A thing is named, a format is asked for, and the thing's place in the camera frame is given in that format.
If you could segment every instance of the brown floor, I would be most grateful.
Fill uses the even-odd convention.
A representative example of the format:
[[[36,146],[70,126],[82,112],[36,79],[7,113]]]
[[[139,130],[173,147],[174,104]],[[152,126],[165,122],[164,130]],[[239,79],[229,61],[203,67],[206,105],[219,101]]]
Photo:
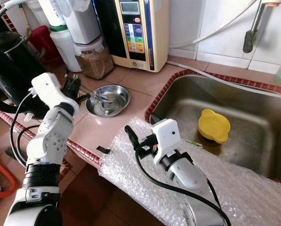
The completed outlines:
[[[62,194],[64,226],[162,226],[148,211],[87,165]]]

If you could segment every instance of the pink tile countertop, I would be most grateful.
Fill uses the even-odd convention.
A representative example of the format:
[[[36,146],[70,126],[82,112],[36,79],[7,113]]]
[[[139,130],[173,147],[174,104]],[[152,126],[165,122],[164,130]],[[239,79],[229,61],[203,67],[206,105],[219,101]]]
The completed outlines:
[[[259,82],[272,83],[273,75],[268,73],[255,72],[246,69],[229,66],[210,64],[208,62],[169,56],[170,61],[191,66],[202,71],[219,73],[233,77],[250,79]],[[89,90],[94,90],[104,85],[118,84],[124,86],[130,92],[130,103],[119,115],[112,118],[99,118],[87,113],[84,102],[80,106],[80,112],[74,119],[74,129],[70,139],[82,147],[88,149],[95,155],[102,157],[98,146],[108,148],[114,136],[128,122],[134,118],[144,118],[144,113],[151,102],[158,95],[164,84],[170,77],[184,68],[166,64],[159,73],[150,73],[138,69],[130,69],[121,66],[114,66],[114,69],[101,80],[94,80],[78,73],[82,79],[83,86]],[[34,124],[30,121],[23,122],[23,116],[17,120],[25,127]],[[77,153],[79,157],[92,164],[96,168],[99,166],[84,156]]]

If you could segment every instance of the stainless steel bowl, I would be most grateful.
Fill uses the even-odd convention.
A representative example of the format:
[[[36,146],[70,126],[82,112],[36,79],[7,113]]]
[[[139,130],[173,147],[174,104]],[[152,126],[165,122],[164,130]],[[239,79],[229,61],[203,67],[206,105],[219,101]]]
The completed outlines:
[[[119,114],[130,101],[126,88],[118,85],[107,85],[93,91],[85,101],[87,112],[98,117],[113,117]]]

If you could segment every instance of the stainless steel sink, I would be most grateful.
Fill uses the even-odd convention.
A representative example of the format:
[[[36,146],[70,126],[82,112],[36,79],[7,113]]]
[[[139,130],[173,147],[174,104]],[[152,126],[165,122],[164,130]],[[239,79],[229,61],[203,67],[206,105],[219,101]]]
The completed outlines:
[[[206,108],[224,115],[231,130],[226,143],[203,144],[204,149],[266,177],[281,177],[281,98],[187,75],[172,83],[153,113],[175,119],[182,138],[202,143],[197,128]]]

